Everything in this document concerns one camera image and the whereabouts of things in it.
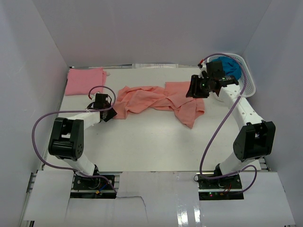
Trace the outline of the salmon orange t shirt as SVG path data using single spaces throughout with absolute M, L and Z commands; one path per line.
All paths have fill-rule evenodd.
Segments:
M 139 114 L 148 108 L 173 111 L 176 118 L 192 129 L 195 120 L 205 113 L 203 99 L 186 97 L 190 82 L 166 82 L 165 87 L 124 87 L 118 91 L 114 105 L 116 119 L 126 119 L 129 114 Z

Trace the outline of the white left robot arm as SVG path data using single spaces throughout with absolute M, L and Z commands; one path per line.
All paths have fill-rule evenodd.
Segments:
M 97 166 L 84 154 L 84 131 L 116 115 L 112 98 L 107 94 L 96 93 L 85 112 L 55 119 L 48 145 L 49 154 L 63 160 L 79 175 L 96 175 Z

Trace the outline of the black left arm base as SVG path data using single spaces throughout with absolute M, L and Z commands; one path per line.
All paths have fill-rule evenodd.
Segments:
M 115 199 L 116 193 L 103 178 L 86 178 L 75 175 L 70 198 L 73 199 Z

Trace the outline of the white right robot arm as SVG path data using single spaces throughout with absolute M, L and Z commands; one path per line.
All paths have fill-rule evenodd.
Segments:
M 221 61 L 203 63 L 199 67 L 201 72 L 192 75 L 186 96 L 208 98 L 210 93 L 215 93 L 229 109 L 210 141 L 215 139 L 230 115 L 239 127 L 239 134 L 232 145 L 233 152 L 216 166 L 213 176 L 201 177 L 217 180 L 237 175 L 251 167 L 251 162 L 271 154 L 276 126 L 259 116 L 247 101 L 243 94 L 246 80 L 240 85 L 233 75 L 226 75 Z

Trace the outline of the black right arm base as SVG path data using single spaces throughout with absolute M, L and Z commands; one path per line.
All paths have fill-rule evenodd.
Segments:
M 200 174 L 194 176 L 198 185 L 200 201 L 243 200 L 242 183 L 239 175 L 207 180 Z

